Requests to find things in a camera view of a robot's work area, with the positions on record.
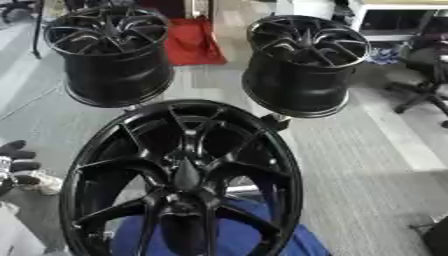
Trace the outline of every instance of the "metal rod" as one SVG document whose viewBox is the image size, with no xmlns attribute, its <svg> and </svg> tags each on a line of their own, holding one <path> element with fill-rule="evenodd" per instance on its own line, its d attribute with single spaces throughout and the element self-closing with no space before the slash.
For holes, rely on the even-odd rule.
<svg viewBox="0 0 448 256">
<path fill-rule="evenodd" d="M 37 1 L 37 19 L 36 19 L 36 27 L 34 29 L 34 38 L 33 38 L 33 54 L 37 59 L 41 59 L 41 55 L 39 50 L 37 49 L 39 43 L 40 29 L 42 26 L 42 16 L 44 13 L 45 0 Z"/>
</svg>

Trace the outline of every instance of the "wheel spoke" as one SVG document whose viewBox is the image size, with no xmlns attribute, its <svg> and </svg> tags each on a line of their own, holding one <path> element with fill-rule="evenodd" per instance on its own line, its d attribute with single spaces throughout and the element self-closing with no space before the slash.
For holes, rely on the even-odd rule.
<svg viewBox="0 0 448 256">
<path fill-rule="evenodd" d="M 140 31 L 140 29 L 138 28 L 131 28 L 129 30 L 126 30 L 128 33 L 132 33 L 135 36 L 140 37 L 141 39 L 144 39 L 150 43 L 154 43 L 156 40 L 148 35 L 146 35 L 145 33 L 142 33 L 142 31 Z"/>
<path fill-rule="evenodd" d="M 317 50 L 314 47 L 310 47 L 310 52 L 312 54 L 314 54 L 314 56 L 316 56 L 321 62 L 325 62 L 326 64 L 330 65 L 330 66 L 335 66 L 334 63 L 328 59 L 327 57 L 325 57 L 325 55 L 323 55 L 321 52 L 319 52 L 319 50 Z"/>
<path fill-rule="evenodd" d="M 204 218 L 203 228 L 205 234 L 205 255 L 215 256 L 218 239 L 218 220 L 216 218 L 216 209 L 220 204 L 220 200 L 206 190 L 201 191 L 199 193 L 199 197 L 202 201 L 201 215 Z"/>
<path fill-rule="evenodd" d="M 69 40 L 76 39 L 77 37 L 83 37 L 83 36 L 95 38 L 96 40 L 98 40 L 98 38 L 101 37 L 101 35 L 99 35 L 98 33 L 83 29 L 83 30 L 76 31 L 73 34 L 70 34 L 68 36 L 65 36 L 65 37 L 57 40 L 56 42 L 54 42 L 54 45 L 59 46 L 60 44 L 65 43 Z"/>
<path fill-rule="evenodd" d="M 280 232 L 280 228 L 269 221 L 230 203 L 222 203 L 218 207 L 216 215 L 218 218 L 230 219 L 249 225 L 258 230 L 264 238 L 272 237 Z"/>
<path fill-rule="evenodd" d="M 159 214 L 165 203 L 164 198 L 167 194 L 166 191 L 160 189 L 144 197 L 143 225 L 136 253 L 138 256 L 147 255 L 149 241 L 156 229 Z"/>
<path fill-rule="evenodd" d="M 339 43 L 321 41 L 319 43 L 319 45 L 326 47 L 326 48 L 336 50 L 337 52 L 344 54 L 348 58 L 351 58 L 354 60 L 359 59 L 359 57 L 354 52 L 350 51 L 348 48 L 344 47 L 343 45 L 341 45 Z"/>
<path fill-rule="evenodd" d="M 267 43 L 267 44 L 265 44 L 265 45 L 262 45 L 261 47 L 260 47 L 260 50 L 266 50 L 267 48 L 269 48 L 269 47 L 272 47 L 272 46 L 275 46 L 275 45 L 278 45 L 278 44 L 280 44 L 281 42 L 284 42 L 284 41 L 286 41 L 284 38 L 278 38 L 278 39 L 275 39 L 275 40 L 273 40 L 273 41 L 271 41 L 270 43 Z"/>
<path fill-rule="evenodd" d="M 50 27 L 50 30 L 82 30 L 82 31 L 92 31 L 91 29 L 88 28 L 83 28 L 83 27 L 75 27 L 75 26 L 53 26 Z"/>
<path fill-rule="evenodd" d="M 240 153 L 250 144 L 252 144 L 254 141 L 256 141 L 257 139 L 259 139 L 262 135 L 265 134 L 265 130 L 258 130 L 256 133 L 252 134 L 251 136 L 249 136 L 248 138 L 246 138 L 245 140 L 243 140 L 243 142 L 236 146 L 235 148 L 232 149 L 232 151 L 230 151 L 229 153 L 225 154 L 224 156 L 215 159 L 213 162 L 211 162 L 210 164 L 208 164 L 205 167 L 205 170 L 207 172 L 210 172 L 216 168 L 219 168 L 220 166 L 222 166 L 223 164 L 226 163 L 233 163 L 236 162 L 238 159 L 238 156 L 240 155 Z"/>
<path fill-rule="evenodd" d="M 205 122 L 202 122 L 195 130 L 198 133 L 208 132 L 213 126 L 217 124 L 216 119 L 226 111 L 225 108 L 218 108 L 216 112 L 209 117 Z"/>
<path fill-rule="evenodd" d="M 83 54 L 88 53 L 88 51 L 91 51 L 91 50 L 92 50 L 95 46 L 97 46 L 99 43 L 100 43 L 100 41 L 98 40 L 98 41 L 93 42 L 93 43 L 91 43 L 91 44 L 89 44 L 89 45 L 86 45 L 84 48 L 82 48 L 81 50 L 79 50 L 77 53 L 83 53 Z"/>
<path fill-rule="evenodd" d="M 141 175 L 149 177 L 155 176 L 162 179 L 162 182 L 167 182 L 168 174 L 156 163 L 143 158 L 116 158 L 111 160 L 104 160 L 79 166 L 78 171 L 95 171 L 98 174 L 106 173 L 111 170 L 130 170 L 135 171 Z"/>
<path fill-rule="evenodd" d="M 270 21 L 268 21 L 268 22 L 265 22 L 263 25 L 271 25 L 271 26 L 276 27 L 276 28 L 285 29 L 288 32 L 292 32 L 292 33 L 296 32 L 294 27 L 291 27 L 290 25 L 286 25 L 286 24 L 277 23 L 277 22 L 270 22 Z"/>
<path fill-rule="evenodd" d="M 119 50 L 122 53 L 126 52 L 126 49 L 123 48 L 123 46 L 120 44 L 120 42 L 117 41 L 117 39 L 110 36 L 106 36 L 105 39 L 109 41 L 111 45 L 115 47 L 115 49 Z"/>
<path fill-rule="evenodd" d="M 78 16 L 73 16 L 72 18 L 74 20 L 79 19 L 80 22 L 89 22 L 90 23 L 89 25 L 92 25 L 95 28 L 101 27 L 101 23 L 98 21 L 98 17 L 78 15 Z"/>
<path fill-rule="evenodd" d="M 88 214 L 76 221 L 77 225 L 85 226 L 91 224 L 104 224 L 107 221 L 132 215 L 144 213 L 144 203 L 142 198 L 128 201 L 116 206 L 111 206 L 103 210 Z"/>
<path fill-rule="evenodd" d="M 265 36 L 274 36 L 274 37 L 279 36 L 279 34 L 276 32 L 270 32 L 270 31 L 261 30 L 261 29 L 255 30 L 253 33 L 257 34 L 257 35 L 265 35 Z"/>
<path fill-rule="evenodd" d="M 188 128 L 185 126 L 182 120 L 180 120 L 180 117 L 176 114 L 174 108 L 170 107 L 168 112 L 169 115 L 167 117 L 167 122 L 173 124 L 182 134 L 185 134 Z"/>
<path fill-rule="evenodd" d="M 125 135 L 131 140 L 131 142 L 137 147 L 140 153 L 148 151 L 144 143 L 140 140 L 139 136 L 135 134 L 127 124 L 119 124 L 120 129 L 125 133 Z"/>
</svg>

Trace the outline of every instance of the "chair base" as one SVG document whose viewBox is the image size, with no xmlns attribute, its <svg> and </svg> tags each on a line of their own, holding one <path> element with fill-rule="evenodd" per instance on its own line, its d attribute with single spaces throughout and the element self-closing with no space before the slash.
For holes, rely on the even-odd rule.
<svg viewBox="0 0 448 256">
<path fill-rule="evenodd" d="M 429 102 L 439 108 L 448 117 L 448 105 L 444 102 L 445 100 L 448 100 L 448 96 L 439 93 L 436 89 L 439 87 L 439 85 L 434 86 L 430 82 L 422 82 L 417 86 L 402 83 L 391 83 L 388 84 L 385 89 L 408 91 L 417 94 L 417 96 L 411 98 L 407 102 L 395 107 L 394 111 L 397 114 L 403 114 L 408 109 L 420 103 Z M 448 129 L 448 120 L 443 121 L 441 126 Z"/>
</svg>

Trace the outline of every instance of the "rim lip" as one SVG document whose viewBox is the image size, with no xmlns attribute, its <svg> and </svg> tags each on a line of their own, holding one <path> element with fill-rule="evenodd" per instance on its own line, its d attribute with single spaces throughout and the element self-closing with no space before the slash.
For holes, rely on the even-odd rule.
<svg viewBox="0 0 448 256">
<path fill-rule="evenodd" d="M 347 30 L 348 32 L 355 33 L 355 34 L 359 35 L 360 38 L 363 39 L 362 42 L 365 43 L 365 45 L 366 45 L 366 49 L 365 49 L 364 55 L 362 57 L 360 57 L 357 61 L 354 61 L 354 62 L 351 62 L 351 63 L 348 63 L 348 64 L 344 64 L 344 65 L 338 65 L 338 66 L 331 67 L 331 66 L 312 66 L 312 65 L 306 65 L 306 64 L 305 65 L 304 64 L 299 64 L 299 63 L 295 63 L 295 62 L 291 62 L 291 61 L 287 61 L 287 60 L 281 59 L 281 58 L 279 58 L 279 57 L 277 57 L 275 55 L 272 55 L 270 53 L 267 53 L 266 51 L 261 50 L 259 48 L 258 44 L 254 42 L 253 31 L 257 28 L 257 26 L 259 26 L 263 22 L 266 22 L 266 21 L 277 21 L 277 20 L 282 20 L 282 19 L 286 19 L 286 18 L 318 20 L 320 22 L 333 24 L 334 28 L 342 28 L 342 29 Z M 275 59 L 277 61 L 282 61 L 282 62 L 286 62 L 286 63 L 291 64 L 291 65 L 295 65 L 295 66 L 299 66 L 299 67 L 303 67 L 303 68 L 310 68 L 310 69 L 314 68 L 314 69 L 323 69 L 323 70 L 334 70 L 334 69 L 344 69 L 344 68 L 348 68 L 348 67 L 351 67 L 351 66 L 356 66 L 356 65 L 360 64 L 361 62 L 363 62 L 370 55 L 370 51 L 371 51 L 371 45 L 370 45 L 369 41 L 367 41 L 367 39 L 363 35 L 361 35 L 359 32 L 356 32 L 355 30 L 351 29 L 350 27 L 348 27 L 348 26 L 346 26 L 344 24 L 337 23 L 335 21 L 325 20 L 325 19 L 312 17 L 312 16 L 305 16 L 305 15 L 275 15 L 275 16 L 261 18 L 261 19 L 255 21 L 254 23 L 252 23 L 251 25 L 249 25 L 249 27 L 247 28 L 247 31 L 246 31 L 246 37 L 247 37 L 247 40 L 249 41 L 249 43 L 250 43 L 250 45 L 251 45 L 251 47 L 252 47 L 254 52 L 261 53 L 261 54 L 263 54 L 263 55 L 265 55 L 265 56 L 267 56 L 269 58 L 273 58 L 273 59 Z"/>
<path fill-rule="evenodd" d="M 45 31 L 44 31 L 44 39 L 45 39 L 45 42 L 48 44 L 48 46 L 49 46 L 51 49 L 55 50 L 56 52 L 58 52 L 58 53 L 60 53 L 60 54 L 67 55 L 67 56 L 79 56 L 79 57 L 116 57 L 116 56 L 123 56 L 123 55 L 128 55 L 128 54 L 129 54 L 129 55 L 132 55 L 132 54 L 136 54 L 136 53 L 144 52 L 144 51 L 148 51 L 148 52 L 150 52 L 149 50 L 150 50 L 151 48 L 161 47 L 160 44 L 163 43 L 163 42 L 166 40 L 166 38 L 168 37 L 168 25 L 169 25 L 169 21 L 168 21 L 168 19 L 167 19 L 165 16 L 163 16 L 161 13 L 159 13 L 156 9 L 152 9 L 152 8 L 143 8 L 143 7 L 135 8 L 135 10 L 136 10 L 136 11 L 142 11 L 142 12 L 151 14 L 151 15 L 153 15 L 153 16 L 156 16 L 157 18 L 159 18 L 159 19 L 163 22 L 164 26 L 166 26 L 166 30 L 165 30 L 164 34 L 163 34 L 160 38 L 157 39 L 156 42 L 151 43 L 151 44 L 149 44 L 149 45 L 147 45 L 147 46 L 144 46 L 144 47 L 142 47 L 142 48 L 135 49 L 135 50 L 133 50 L 133 51 L 129 51 L 129 52 L 108 53 L 108 54 L 90 54 L 90 55 L 87 55 L 87 54 L 74 53 L 74 52 L 70 52 L 70 51 L 68 51 L 68 50 L 64 50 L 64 49 L 62 49 L 62 48 L 60 48 L 60 47 L 57 47 L 57 46 L 50 40 L 50 32 L 51 32 L 50 30 L 51 30 L 51 28 L 54 27 L 54 26 L 56 26 L 56 25 L 59 24 L 59 23 L 62 23 L 64 20 L 71 18 L 72 16 L 78 16 L 78 15 L 82 15 L 82 14 L 89 13 L 89 12 L 93 12 L 93 11 L 99 11 L 99 10 L 101 10 L 101 9 L 123 9 L 123 10 L 126 10 L 126 9 L 128 9 L 128 8 L 129 8 L 129 7 L 125 7 L 125 6 L 94 7 L 94 8 L 82 9 L 82 10 L 79 11 L 79 12 L 76 11 L 76 12 L 70 12 L 70 13 L 67 13 L 67 14 L 65 14 L 65 15 L 63 15 L 63 16 L 57 18 L 57 19 L 55 19 L 54 21 L 52 21 L 52 22 L 45 28 Z"/>
<path fill-rule="evenodd" d="M 297 118 L 322 118 L 334 115 L 336 113 L 339 113 L 342 111 L 347 105 L 350 100 L 350 92 L 347 89 L 347 92 L 345 93 L 344 99 L 342 102 L 332 108 L 321 110 L 321 111 L 299 111 L 299 110 L 293 110 L 293 109 L 287 109 L 287 108 L 280 108 L 275 107 L 273 104 L 269 103 L 268 101 L 258 97 L 251 89 L 251 87 L 248 85 L 245 78 L 245 74 L 243 75 L 243 90 L 246 92 L 246 94 L 251 98 L 253 101 L 255 101 L 260 106 L 269 109 L 275 113 L 282 114 L 285 116 L 291 116 L 291 117 L 297 117 Z"/>
<path fill-rule="evenodd" d="M 276 146 L 279 155 L 284 160 L 284 164 L 288 166 L 288 170 L 290 170 L 289 174 L 291 175 L 290 179 L 290 188 L 291 188 L 291 195 L 293 195 L 293 198 L 295 200 L 291 199 L 291 208 L 292 212 L 289 213 L 289 219 L 287 223 L 285 224 L 286 227 L 282 230 L 280 236 L 282 236 L 280 239 L 278 239 L 278 242 L 274 244 L 273 247 L 269 249 L 268 252 L 263 252 L 262 256 L 276 256 L 278 253 L 280 253 L 281 250 L 284 249 L 286 244 L 289 242 L 291 236 L 294 233 L 294 230 L 296 228 L 296 225 L 299 222 L 299 219 L 301 217 L 302 209 L 303 209 L 303 185 L 302 185 L 302 177 L 300 169 L 297 165 L 297 162 L 295 160 L 294 155 L 290 151 L 287 144 L 283 141 L 283 139 L 280 137 L 280 135 L 273 130 L 272 128 L 268 127 L 267 125 L 263 124 L 261 119 L 255 117 L 251 113 L 242 110 L 238 107 L 228 105 L 226 103 L 221 102 L 215 102 L 215 101 L 209 101 L 209 100 L 171 100 L 171 101 L 162 101 L 158 103 L 154 103 L 152 105 L 149 105 L 151 107 L 145 107 L 142 109 L 139 109 L 135 112 L 126 113 L 122 116 L 117 117 L 116 119 L 109 122 L 106 126 L 104 126 L 100 131 L 98 131 L 81 149 L 81 151 L 78 153 L 78 155 L 75 157 L 74 161 L 72 162 L 70 169 L 68 171 L 67 177 L 63 183 L 63 187 L 60 194 L 59 199 L 59 213 L 60 213 L 60 225 L 63 231 L 64 238 L 71 250 L 71 252 L 75 255 L 83 255 L 83 256 L 96 256 L 90 254 L 86 246 L 84 245 L 83 241 L 81 241 L 81 237 L 77 235 L 77 229 L 74 228 L 71 225 L 71 222 L 73 220 L 72 216 L 74 215 L 75 211 L 75 178 L 77 176 L 76 170 L 78 167 L 78 163 L 85 162 L 89 157 L 91 157 L 91 154 L 97 149 L 98 146 L 100 146 L 109 136 L 111 136 L 115 131 L 114 127 L 117 126 L 118 123 L 121 122 L 132 122 L 134 120 L 138 120 L 141 117 L 150 115 L 152 113 L 157 112 L 157 108 L 160 110 L 161 108 L 166 108 L 169 106 L 169 104 L 213 104 L 216 106 L 222 106 L 227 107 L 233 111 L 239 112 L 242 118 L 247 118 L 247 122 L 252 124 L 256 128 L 263 128 L 266 131 L 266 136 L 270 137 L 270 141 L 273 142 L 273 145 Z"/>
<path fill-rule="evenodd" d="M 67 92 L 68 96 L 70 96 L 70 98 L 74 99 L 75 101 L 87 105 L 87 106 L 92 106 L 92 107 L 97 107 L 97 108 L 123 108 L 123 107 L 128 107 L 128 106 L 132 106 L 132 105 L 136 105 L 136 104 L 141 104 L 144 103 L 146 101 L 149 101 L 151 99 L 154 99 L 155 97 L 159 96 L 160 94 L 162 94 L 164 91 L 166 91 L 168 89 L 168 87 L 170 87 L 171 82 L 174 79 L 174 69 L 172 66 L 170 66 L 170 74 L 168 79 L 159 87 L 157 87 L 156 90 L 152 90 L 150 91 L 150 93 L 145 93 L 144 95 L 140 96 L 138 99 L 136 99 L 135 101 L 119 101 L 116 103 L 107 103 L 107 104 L 103 104 L 103 103 L 99 103 L 97 101 L 94 100 L 90 100 L 89 98 L 86 97 L 82 97 L 80 95 L 78 95 L 76 92 L 74 92 L 68 82 L 68 78 L 65 78 L 65 91 Z"/>
</svg>

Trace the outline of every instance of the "gray carpet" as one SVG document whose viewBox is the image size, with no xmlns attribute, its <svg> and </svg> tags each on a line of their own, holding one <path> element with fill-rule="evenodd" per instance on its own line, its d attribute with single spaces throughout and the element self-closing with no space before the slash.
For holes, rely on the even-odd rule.
<svg viewBox="0 0 448 256">
<path fill-rule="evenodd" d="M 240 79 L 251 54 L 245 26 L 272 11 L 268 3 L 220 1 L 216 37 L 229 63 L 177 68 L 158 100 L 205 98 L 267 113 L 246 97 Z M 28 140 L 48 171 L 64 177 L 86 140 L 121 111 L 71 100 L 62 88 L 61 58 L 44 43 L 42 60 L 29 53 L 31 31 L 29 24 L 0 31 L 0 142 Z M 430 105 L 404 115 L 391 110 L 406 95 L 381 88 L 386 73 L 400 69 L 363 65 L 342 112 L 296 119 L 282 132 L 303 172 L 302 222 L 336 256 L 427 255 L 407 225 L 448 210 L 448 131 L 439 126 L 444 116 Z M 56 197 L 16 190 L 4 200 L 22 207 L 20 219 L 50 250 L 64 246 Z"/>
</svg>

